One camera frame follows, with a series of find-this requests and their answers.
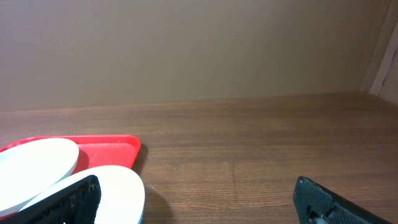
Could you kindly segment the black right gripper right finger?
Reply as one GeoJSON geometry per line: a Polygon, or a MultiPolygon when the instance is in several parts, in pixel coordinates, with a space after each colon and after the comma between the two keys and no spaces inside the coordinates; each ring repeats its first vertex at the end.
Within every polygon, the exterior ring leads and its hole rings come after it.
{"type": "Polygon", "coordinates": [[[391,224],[304,176],[297,179],[293,201],[300,224],[391,224]]]}

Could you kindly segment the light blue plate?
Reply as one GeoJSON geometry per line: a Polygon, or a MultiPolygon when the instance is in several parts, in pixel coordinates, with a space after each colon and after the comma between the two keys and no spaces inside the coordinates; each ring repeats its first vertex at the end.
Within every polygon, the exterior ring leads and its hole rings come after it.
{"type": "Polygon", "coordinates": [[[18,212],[36,195],[68,177],[78,145],[64,138],[24,143],[1,153],[1,216],[18,212]]]}

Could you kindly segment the white plate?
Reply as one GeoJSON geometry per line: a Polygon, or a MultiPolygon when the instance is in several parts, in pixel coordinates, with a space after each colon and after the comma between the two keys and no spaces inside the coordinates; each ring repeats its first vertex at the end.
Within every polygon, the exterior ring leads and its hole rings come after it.
{"type": "Polygon", "coordinates": [[[95,224],[141,224],[145,202],[144,184],[133,170],[123,166],[99,166],[66,177],[38,194],[23,209],[89,175],[98,178],[101,188],[95,224]]]}

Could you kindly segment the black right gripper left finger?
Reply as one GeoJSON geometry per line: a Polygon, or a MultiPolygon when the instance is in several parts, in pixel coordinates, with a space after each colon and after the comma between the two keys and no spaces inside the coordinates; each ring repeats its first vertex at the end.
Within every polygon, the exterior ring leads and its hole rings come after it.
{"type": "Polygon", "coordinates": [[[1,224],[94,224],[100,200],[99,180],[89,175],[1,220],[1,224]]]}

